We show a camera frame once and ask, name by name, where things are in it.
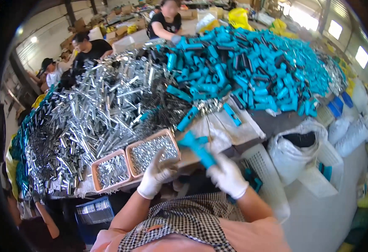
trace worker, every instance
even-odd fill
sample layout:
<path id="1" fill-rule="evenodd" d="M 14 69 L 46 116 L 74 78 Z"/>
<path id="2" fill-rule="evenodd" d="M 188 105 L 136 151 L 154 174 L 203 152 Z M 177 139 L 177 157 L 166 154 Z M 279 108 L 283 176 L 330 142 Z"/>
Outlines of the worker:
<path id="1" fill-rule="evenodd" d="M 162 0 L 161 12 L 155 14 L 149 25 L 147 34 L 150 39 L 164 38 L 177 44 L 181 40 L 180 0 Z"/>
<path id="2" fill-rule="evenodd" d="M 160 12 L 161 12 L 160 5 L 156 5 L 156 6 L 154 7 L 154 10 L 152 10 L 152 11 L 149 13 L 149 18 L 151 19 L 155 14 L 160 13 Z"/>
<path id="3" fill-rule="evenodd" d="M 62 74 L 70 69 L 70 64 L 55 62 L 51 58 L 45 58 L 42 61 L 41 68 L 47 73 L 47 85 L 50 89 L 52 85 L 60 81 Z"/>
<path id="4" fill-rule="evenodd" d="M 98 233 L 91 251 L 290 251 L 272 209 L 223 154 L 207 170 L 220 192 L 185 196 L 149 208 L 163 181 L 177 173 L 175 160 L 159 161 L 163 152 L 155 155 L 109 229 Z M 228 202 L 226 194 L 236 205 Z"/>
<path id="5" fill-rule="evenodd" d="M 85 59 L 100 59 L 111 55 L 112 47 L 104 39 L 89 41 L 88 32 L 78 32 L 72 39 L 72 45 L 79 53 L 75 62 L 83 63 Z"/>
<path id="6" fill-rule="evenodd" d="M 56 211 L 54 207 L 49 208 L 47 205 L 42 205 L 40 196 L 37 192 L 34 192 L 32 195 L 34 204 L 32 205 L 35 206 L 41 216 L 36 216 L 35 210 L 31 210 L 32 218 L 21 219 L 20 211 L 17 207 L 17 200 L 11 193 L 11 190 L 4 189 L 4 193 L 7 197 L 8 209 L 15 225 L 18 227 L 20 234 L 33 246 L 35 251 L 83 252 L 85 250 L 86 245 L 77 234 L 77 226 L 70 226 L 72 222 L 69 221 L 67 223 L 60 216 L 62 211 L 70 212 L 70 210 L 64 207 L 64 209 Z"/>

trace hand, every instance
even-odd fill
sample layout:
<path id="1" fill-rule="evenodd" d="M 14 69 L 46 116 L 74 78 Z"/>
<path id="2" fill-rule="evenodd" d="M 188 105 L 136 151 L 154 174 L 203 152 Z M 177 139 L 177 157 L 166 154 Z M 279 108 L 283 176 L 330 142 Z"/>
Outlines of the hand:
<path id="1" fill-rule="evenodd" d="M 33 191 L 31 197 L 34 200 L 34 203 L 35 202 L 40 202 L 40 200 L 41 200 L 40 195 L 39 195 L 39 193 L 37 191 Z"/>
<path id="2" fill-rule="evenodd" d="M 181 41 L 181 36 L 180 35 L 174 35 L 173 37 L 171 37 L 171 42 L 175 45 L 180 43 L 180 41 Z"/>
<path id="3" fill-rule="evenodd" d="M 142 182 L 137 187 L 137 192 L 148 200 L 153 199 L 161 189 L 163 181 L 171 178 L 177 173 L 177 166 L 174 165 L 177 159 L 168 159 L 160 162 L 164 153 L 164 148 L 159 150 L 151 160 L 143 175 Z"/>
<path id="4" fill-rule="evenodd" d="M 213 184 L 229 194 L 233 199 L 241 198 L 249 184 L 243 178 L 236 163 L 223 154 L 217 154 L 215 160 L 217 165 L 207 169 L 207 177 L 210 177 Z"/>

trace black hair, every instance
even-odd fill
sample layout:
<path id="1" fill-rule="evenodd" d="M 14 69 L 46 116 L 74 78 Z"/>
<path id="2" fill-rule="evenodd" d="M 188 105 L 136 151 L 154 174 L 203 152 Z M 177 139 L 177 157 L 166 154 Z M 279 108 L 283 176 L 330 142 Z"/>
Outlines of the black hair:
<path id="1" fill-rule="evenodd" d="M 72 41 L 75 40 L 76 43 L 81 43 L 85 39 L 87 41 L 89 41 L 89 32 L 88 31 L 86 31 L 86 32 L 82 31 L 82 32 L 76 33 L 76 35 L 73 37 Z"/>
<path id="2" fill-rule="evenodd" d="M 165 5 L 168 1 L 174 1 L 177 4 L 178 7 L 181 6 L 181 0 L 161 0 L 160 6 Z"/>

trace metal column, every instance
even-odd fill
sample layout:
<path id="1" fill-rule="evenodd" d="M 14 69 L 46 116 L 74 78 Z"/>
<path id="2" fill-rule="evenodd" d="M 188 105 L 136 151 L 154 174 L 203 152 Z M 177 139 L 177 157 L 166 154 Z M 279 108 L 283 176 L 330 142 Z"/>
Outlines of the metal column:
<path id="1" fill-rule="evenodd" d="M 70 26 L 75 27 L 76 17 L 75 17 L 75 13 L 73 12 L 73 8 L 70 3 L 70 0 L 65 0 L 65 7 L 66 7 L 66 11 L 68 12 Z"/>
<path id="2" fill-rule="evenodd" d="M 93 14 L 97 15 L 97 8 L 96 8 L 96 4 L 94 3 L 94 0 L 90 0 L 91 3 L 91 8 L 93 9 Z"/>
<path id="3" fill-rule="evenodd" d="M 27 90 L 27 92 L 36 99 L 39 95 L 42 94 L 41 89 L 38 87 L 36 83 L 34 83 L 27 72 L 25 71 L 23 65 L 20 62 L 20 59 L 17 55 L 16 48 L 12 50 L 9 56 L 10 65 L 15 72 L 15 75 L 18 78 L 20 84 Z"/>
<path id="4" fill-rule="evenodd" d="M 320 21 L 318 22 L 318 32 L 320 34 L 323 34 L 324 27 L 326 26 L 328 13 L 330 12 L 330 7 L 331 7 L 331 0 L 327 0 L 325 8 L 323 8 L 321 11 Z"/>

